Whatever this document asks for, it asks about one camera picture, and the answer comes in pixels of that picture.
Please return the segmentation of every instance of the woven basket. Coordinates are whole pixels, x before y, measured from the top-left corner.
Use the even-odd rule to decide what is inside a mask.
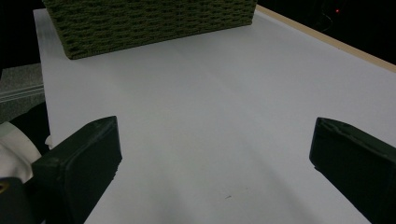
[[[69,59],[251,24],[257,0],[43,0]]]

